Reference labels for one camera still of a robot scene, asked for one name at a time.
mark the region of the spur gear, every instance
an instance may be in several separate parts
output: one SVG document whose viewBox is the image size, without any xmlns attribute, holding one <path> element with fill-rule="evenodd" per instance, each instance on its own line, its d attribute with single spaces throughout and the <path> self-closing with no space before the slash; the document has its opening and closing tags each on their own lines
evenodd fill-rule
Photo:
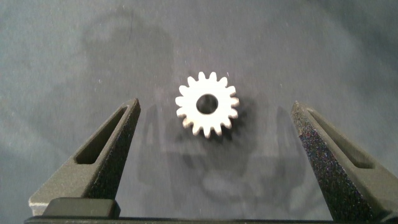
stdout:
<svg viewBox="0 0 398 224">
<path fill-rule="evenodd" d="M 238 117 L 238 112 L 233 107 L 239 105 L 239 99 L 231 97 L 236 93 L 235 87 L 226 87 L 228 84 L 226 77 L 217 81 L 215 72 L 210 74 L 209 79 L 206 79 L 203 72 L 200 72 L 198 77 L 198 81 L 188 77 L 189 87 L 180 86 L 182 96 L 175 99 L 175 103 L 181 107 L 177 110 L 177 116 L 185 117 L 182 122 L 184 128 L 193 126 L 193 135 L 197 135 L 202 129 L 205 137 L 209 138 L 211 130 L 214 129 L 220 136 L 222 135 L 221 125 L 230 129 L 232 124 L 229 119 Z M 197 108 L 197 101 L 206 95 L 214 96 L 218 102 L 212 113 L 202 113 Z"/>
</svg>

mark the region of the gear center hole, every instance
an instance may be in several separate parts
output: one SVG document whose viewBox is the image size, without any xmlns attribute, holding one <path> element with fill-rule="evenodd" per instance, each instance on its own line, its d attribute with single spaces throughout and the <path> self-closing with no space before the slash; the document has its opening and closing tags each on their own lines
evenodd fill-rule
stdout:
<svg viewBox="0 0 398 224">
<path fill-rule="evenodd" d="M 211 94 L 201 96 L 197 101 L 197 109 L 203 114 L 211 114 L 217 110 L 218 100 Z"/>
</svg>

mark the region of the gear tooth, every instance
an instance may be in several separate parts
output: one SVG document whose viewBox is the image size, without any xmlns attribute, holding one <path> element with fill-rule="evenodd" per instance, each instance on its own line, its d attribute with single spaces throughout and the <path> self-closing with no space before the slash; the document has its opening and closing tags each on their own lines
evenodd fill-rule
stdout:
<svg viewBox="0 0 398 224">
<path fill-rule="evenodd" d="M 180 108 L 180 109 L 177 110 L 177 116 L 179 118 L 186 116 L 184 108 Z"/>
<path fill-rule="evenodd" d="M 221 85 L 222 87 L 226 87 L 226 86 L 228 85 L 228 80 L 227 80 L 226 77 L 223 77 L 223 78 L 221 78 L 221 79 L 218 81 L 218 83 L 220 83 L 220 85 Z"/>
<path fill-rule="evenodd" d="M 192 77 L 188 77 L 188 85 L 189 85 L 190 87 L 193 87 L 195 84 L 196 84 L 195 79 L 192 78 Z"/>
<path fill-rule="evenodd" d="M 183 96 L 186 96 L 189 92 L 189 88 L 184 85 L 180 86 L 179 90 Z"/>
<path fill-rule="evenodd" d="M 199 80 L 205 80 L 206 79 L 206 76 L 205 76 L 205 74 L 203 73 L 203 72 L 199 72 Z"/>
<path fill-rule="evenodd" d="M 179 106 L 184 106 L 185 98 L 183 96 L 178 96 L 175 98 L 175 104 Z"/>
<path fill-rule="evenodd" d="M 192 123 L 193 123 L 193 122 L 192 122 L 191 120 L 189 120 L 188 118 L 185 118 L 185 119 L 182 121 L 182 126 L 183 126 L 184 128 L 187 128 L 187 127 L 189 127 Z"/>
<path fill-rule="evenodd" d="M 231 108 L 231 111 L 229 112 L 229 117 L 230 118 L 238 118 L 238 112 L 236 111 L 236 109 Z"/>
<path fill-rule="evenodd" d="M 201 128 L 200 125 L 197 125 L 197 124 L 194 123 L 194 124 L 193 124 L 193 127 L 192 127 L 192 134 L 193 134 L 194 136 L 198 135 L 199 132 L 200 132 L 200 128 Z"/>
<path fill-rule="evenodd" d="M 228 92 L 228 94 L 229 94 L 230 96 L 233 96 L 233 95 L 235 95 L 235 93 L 236 93 L 235 86 L 230 86 L 230 87 L 228 87 L 226 90 L 227 90 L 227 92 Z"/>
<path fill-rule="evenodd" d="M 221 136 L 221 135 L 223 134 L 220 125 L 214 126 L 214 131 L 216 132 L 216 134 L 217 134 L 218 136 Z"/>
<path fill-rule="evenodd" d="M 210 131 L 211 128 L 209 126 L 203 127 L 203 134 L 205 135 L 206 138 L 210 138 Z"/>
<path fill-rule="evenodd" d="M 236 97 L 231 98 L 231 106 L 239 106 L 239 99 Z"/>
<path fill-rule="evenodd" d="M 226 128 L 231 129 L 232 128 L 232 124 L 231 121 L 227 118 L 225 119 L 221 124 L 223 124 Z"/>
<path fill-rule="evenodd" d="M 211 72 L 209 80 L 217 82 L 217 74 L 215 72 Z"/>
</svg>

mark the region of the white gear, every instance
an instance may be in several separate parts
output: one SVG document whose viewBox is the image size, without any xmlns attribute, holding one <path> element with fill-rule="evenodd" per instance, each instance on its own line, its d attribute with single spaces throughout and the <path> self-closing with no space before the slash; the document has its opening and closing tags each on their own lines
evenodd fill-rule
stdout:
<svg viewBox="0 0 398 224">
<path fill-rule="evenodd" d="M 226 77 L 217 81 L 216 73 L 212 72 L 209 79 L 206 79 L 205 74 L 200 72 L 199 80 L 188 77 L 188 84 L 189 87 L 180 86 L 182 96 L 175 99 L 175 103 L 181 107 L 177 110 L 177 116 L 186 117 L 182 122 L 183 127 L 193 125 L 193 135 L 197 135 L 203 129 L 206 138 L 210 137 L 212 129 L 217 135 L 222 135 L 221 125 L 232 128 L 229 119 L 238 117 L 238 112 L 232 107 L 239 105 L 239 99 L 231 97 L 236 90 L 234 86 L 226 87 L 228 84 Z M 218 106 L 213 113 L 203 114 L 198 111 L 197 101 L 203 95 L 213 95 L 217 99 Z"/>
</svg>

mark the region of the metal gear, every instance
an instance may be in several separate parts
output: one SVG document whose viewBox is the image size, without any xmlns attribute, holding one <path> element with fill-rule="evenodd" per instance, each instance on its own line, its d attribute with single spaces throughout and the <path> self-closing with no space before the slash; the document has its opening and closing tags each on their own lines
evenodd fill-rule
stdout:
<svg viewBox="0 0 398 224">
<path fill-rule="evenodd" d="M 180 86 L 182 96 L 175 99 L 175 103 L 181 107 L 177 110 L 177 116 L 185 117 L 182 122 L 183 127 L 188 128 L 193 125 L 193 135 L 197 135 L 203 129 L 206 138 L 210 137 L 212 129 L 217 135 L 222 135 L 221 125 L 232 128 L 229 119 L 238 117 L 238 112 L 233 107 L 239 105 L 239 99 L 231 97 L 235 95 L 236 90 L 234 86 L 226 87 L 227 84 L 226 77 L 217 81 L 215 72 L 210 74 L 209 79 L 206 79 L 203 72 L 199 72 L 198 81 L 188 77 L 189 87 Z M 201 113 L 197 108 L 197 101 L 205 95 L 213 95 L 218 101 L 217 109 L 210 114 Z"/>
</svg>

